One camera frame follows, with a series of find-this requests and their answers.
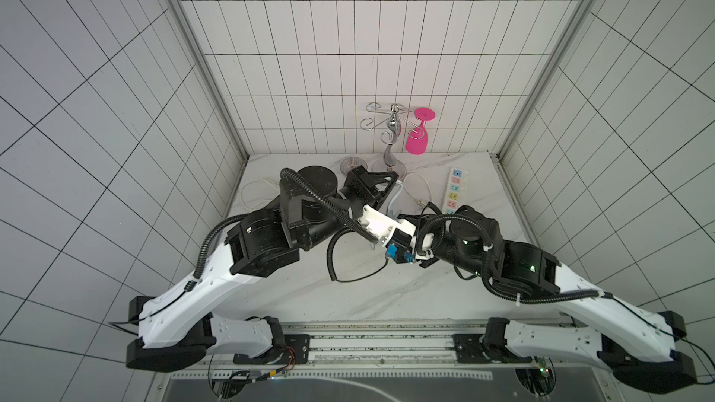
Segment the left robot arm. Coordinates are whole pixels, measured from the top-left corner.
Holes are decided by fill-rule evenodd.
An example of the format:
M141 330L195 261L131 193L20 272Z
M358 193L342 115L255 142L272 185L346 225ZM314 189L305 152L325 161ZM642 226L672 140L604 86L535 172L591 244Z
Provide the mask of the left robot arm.
M276 198L210 230L193 274L160 296L130 302L128 323L138 332L127 347L127 368L169 373L207 355L239 355L253 363L279 358L287 344L277 318L231 319L215 309L341 229L377 243L379 236L359 219L369 208L380 210L397 182L394 171L361 166L348 172L343 185L327 167L281 169Z

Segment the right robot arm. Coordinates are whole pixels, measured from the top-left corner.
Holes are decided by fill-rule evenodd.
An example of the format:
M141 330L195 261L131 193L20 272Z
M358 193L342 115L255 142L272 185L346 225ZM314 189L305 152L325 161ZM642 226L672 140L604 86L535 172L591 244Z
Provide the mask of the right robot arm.
M551 306L577 327L538 327L493 316L469 360L505 363L548 357L610 371L631 388L665 395L699 385L692 357L677 350L687 330L672 311L651 313L588 282L534 245L505 240L497 220L469 206L454 213L408 216L384 239L387 257L452 264L458 277L480 279L493 296L517 306Z

